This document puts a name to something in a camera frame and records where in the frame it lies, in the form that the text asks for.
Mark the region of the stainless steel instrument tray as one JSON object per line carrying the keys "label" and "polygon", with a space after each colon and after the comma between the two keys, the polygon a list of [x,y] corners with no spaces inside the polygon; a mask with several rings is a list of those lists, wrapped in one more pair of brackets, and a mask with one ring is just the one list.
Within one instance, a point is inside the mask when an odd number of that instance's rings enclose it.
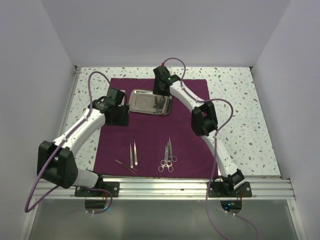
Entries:
{"label": "stainless steel instrument tray", "polygon": [[[161,109],[156,113],[155,97],[162,97]],[[169,99],[167,114],[161,113],[164,106],[164,101]],[[151,90],[134,89],[129,98],[129,111],[133,113],[149,114],[157,116],[167,116],[172,111],[172,96],[155,95]]]}

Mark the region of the thin pointed steel tweezers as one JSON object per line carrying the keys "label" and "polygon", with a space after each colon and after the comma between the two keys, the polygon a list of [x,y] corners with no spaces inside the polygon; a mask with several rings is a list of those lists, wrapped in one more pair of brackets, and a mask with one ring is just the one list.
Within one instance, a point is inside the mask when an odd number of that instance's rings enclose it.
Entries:
{"label": "thin pointed steel tweezers", "polygon": [[130,167],[130,166],[128,166],[128,165],[116,160],[116,159],[114,161],[117,162],[118,164],[122,165],[123,167],[125,167],[127,170],[129,170],[130,172],[132,172],[134,174],[136,174],[138,172],[136,169],[134,169],[134,168],[132,168],[132,167]]}

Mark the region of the small steel hemostat clamp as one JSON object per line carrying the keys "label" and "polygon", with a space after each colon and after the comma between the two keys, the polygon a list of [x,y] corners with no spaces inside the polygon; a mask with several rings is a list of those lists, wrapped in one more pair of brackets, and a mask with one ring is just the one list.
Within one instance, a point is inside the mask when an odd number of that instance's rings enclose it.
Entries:
{"label": "small steel hemostat clamp", "polygon": [[173,146],[171,138],[168,139],[168,148],[169,148],[169,158],[172,162],[177,162],[178,158],[173,154]]}

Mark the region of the steel surgical scissors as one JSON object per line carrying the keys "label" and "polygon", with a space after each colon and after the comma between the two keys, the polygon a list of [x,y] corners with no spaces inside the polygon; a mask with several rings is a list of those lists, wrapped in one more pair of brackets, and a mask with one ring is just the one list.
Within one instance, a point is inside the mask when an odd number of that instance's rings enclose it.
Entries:
{"label": "steel surgical scissors", "polygon": [[166,167],[168,167],[168,154],[169,147],[168,144],[165,146],[164,158],[160,161],[160,166],[158,167],[158,171],[162,173]]}

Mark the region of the steel needle holder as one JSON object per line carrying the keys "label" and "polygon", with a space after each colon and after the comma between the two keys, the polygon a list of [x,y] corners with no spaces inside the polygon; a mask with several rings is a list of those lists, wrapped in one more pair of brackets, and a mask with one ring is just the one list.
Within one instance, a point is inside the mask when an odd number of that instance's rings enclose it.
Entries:
{"label": "steel needle holder", "polygon": [[174,168],[173,168],[172,161],[169,158],[169,148],[168,148],[168,161],[167,161],[167,164],[168,164],[168,167],[165,167],[164,169],[167,169],[167,171],[169,173],[172,173],[174,171]]}

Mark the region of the ridged steel dressing forceps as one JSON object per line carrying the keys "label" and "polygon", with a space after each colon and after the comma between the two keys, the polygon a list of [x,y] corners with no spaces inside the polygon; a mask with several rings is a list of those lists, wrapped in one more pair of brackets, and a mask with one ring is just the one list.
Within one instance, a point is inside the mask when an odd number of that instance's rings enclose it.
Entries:
{"label": "ridged steel dressing forceps", "polygon": [[166,113],[167,104],[168,104],[168,99],[166,99],[166,100],[164,101],[164,104],[163,104],[163,107],[162,107],[162,110],[161,110],[161,113],[162,113],[162,114],[165,114],[165,113]]}

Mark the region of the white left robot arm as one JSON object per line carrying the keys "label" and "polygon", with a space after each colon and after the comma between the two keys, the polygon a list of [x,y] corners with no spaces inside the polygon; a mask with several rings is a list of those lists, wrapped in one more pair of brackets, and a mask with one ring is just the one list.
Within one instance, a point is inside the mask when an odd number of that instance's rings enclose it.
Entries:
{"label": "white left robot arm", "polygon": [[75,157],[83,144],[103,126],[129,124],[129,105],[125,92],[109,88],[107,94],[92,101],[80,119],[53,141],[38,148],[37,175],[64,189],[85,187],[92,196],[103,193],[99,174],[77,166]]}

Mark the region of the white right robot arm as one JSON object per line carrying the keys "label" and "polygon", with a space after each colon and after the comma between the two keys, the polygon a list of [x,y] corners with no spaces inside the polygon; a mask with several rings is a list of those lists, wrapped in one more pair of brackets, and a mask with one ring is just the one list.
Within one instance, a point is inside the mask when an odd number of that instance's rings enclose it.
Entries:
{"label": "white right robot arm", "polygon": [[207,144],[220,171],[219,188],[227,196],[235,196],[245,183],[245,177],[230,157],[223,142],[217,138],[220,128],[212,100],[204,100],[192,92],[183,80],[161,65],[153,69],[153,93],[174,96],[191,112],[191,129]]}

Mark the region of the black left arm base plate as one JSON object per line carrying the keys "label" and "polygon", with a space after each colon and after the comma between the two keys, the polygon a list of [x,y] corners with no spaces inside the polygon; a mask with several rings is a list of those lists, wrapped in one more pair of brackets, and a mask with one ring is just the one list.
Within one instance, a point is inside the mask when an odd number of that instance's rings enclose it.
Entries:
{"label": "black left arm base plate", "polygon": [[77,187],[74,193],[75,197],[83,198],[117,198],[119,196],[120,183],[118,181],[101,181],[93,188]]}

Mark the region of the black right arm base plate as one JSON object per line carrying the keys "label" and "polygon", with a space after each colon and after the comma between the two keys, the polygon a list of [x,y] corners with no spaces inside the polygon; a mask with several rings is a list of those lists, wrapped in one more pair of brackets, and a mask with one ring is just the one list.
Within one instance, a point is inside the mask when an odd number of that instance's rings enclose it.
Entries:
{"label": "black right arm base plate", "polygon": [[253,196],[251,185],[248,181],[241,183],[236,189],[227,186],[220,176],[213,178],[209,190],[209,198],[251,198]]}

